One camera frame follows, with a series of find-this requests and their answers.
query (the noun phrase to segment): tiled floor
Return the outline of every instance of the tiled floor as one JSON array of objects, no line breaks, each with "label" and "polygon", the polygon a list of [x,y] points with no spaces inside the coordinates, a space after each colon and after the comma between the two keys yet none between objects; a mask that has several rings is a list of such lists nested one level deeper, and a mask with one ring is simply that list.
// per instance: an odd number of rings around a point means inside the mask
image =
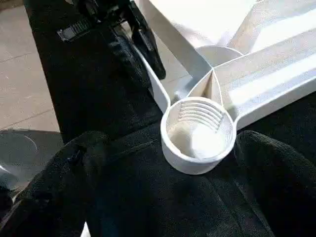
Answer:
[{"label": "tiled floor", "polygon": [[27,179],[39,172],[62,146],[56,115],[23,6],[0,12],[0,130],[26,135],[36,143],[38,153],[30,164],[32,171],[26,175]]}]

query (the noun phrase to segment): white cup holder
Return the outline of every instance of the white cup holder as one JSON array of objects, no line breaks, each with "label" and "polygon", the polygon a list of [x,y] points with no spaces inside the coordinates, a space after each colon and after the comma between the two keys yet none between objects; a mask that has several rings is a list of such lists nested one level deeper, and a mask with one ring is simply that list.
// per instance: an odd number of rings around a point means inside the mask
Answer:
[{"label": "white cup holder", "polygon": [[219,104],[189,97],[168,108],[161,121],[161,137],[163,154],[175,169],[203,174],[232,150],[236,128]]}]

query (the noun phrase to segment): black strap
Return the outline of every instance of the black strap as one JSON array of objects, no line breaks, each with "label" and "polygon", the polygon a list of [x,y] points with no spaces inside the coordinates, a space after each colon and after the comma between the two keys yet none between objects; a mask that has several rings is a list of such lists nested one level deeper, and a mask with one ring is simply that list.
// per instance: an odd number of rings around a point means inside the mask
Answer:
[{"label": "black strap", "polygon": [[57,31],[57,34],[59,35],[62,41],[68,42],[85,35],[92,28],[92,23],[88,19],[84,18],[64,30]]}]

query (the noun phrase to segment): floor tile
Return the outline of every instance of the floor tile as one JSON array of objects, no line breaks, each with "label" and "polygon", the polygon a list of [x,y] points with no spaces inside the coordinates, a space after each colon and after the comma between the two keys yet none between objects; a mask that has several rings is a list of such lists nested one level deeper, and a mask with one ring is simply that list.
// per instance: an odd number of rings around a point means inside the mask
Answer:
[{"label": "floor tile", "polygon": [[53,109],[1,129],[59,132],[56,114]]},{"label": "floor tile", "polygon": [[36,51],[24,6],[0,12],[0,62]]},{"label": "floor tile", "polygon": [[37,53],[0,63],[0,127],[53,108]]}]

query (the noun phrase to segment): ridges inside cup holder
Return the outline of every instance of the ridges inside cup holder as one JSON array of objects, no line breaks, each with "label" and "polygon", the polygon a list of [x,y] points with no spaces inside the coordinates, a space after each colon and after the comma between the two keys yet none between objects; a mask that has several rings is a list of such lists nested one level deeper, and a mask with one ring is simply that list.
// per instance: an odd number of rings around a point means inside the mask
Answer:
[{"label": "ridges inside cup holder", "polygon": [[223,119],[222,112],[203,101],[185,101],[181,103],[178,121],[196,121],[217,132]]}]

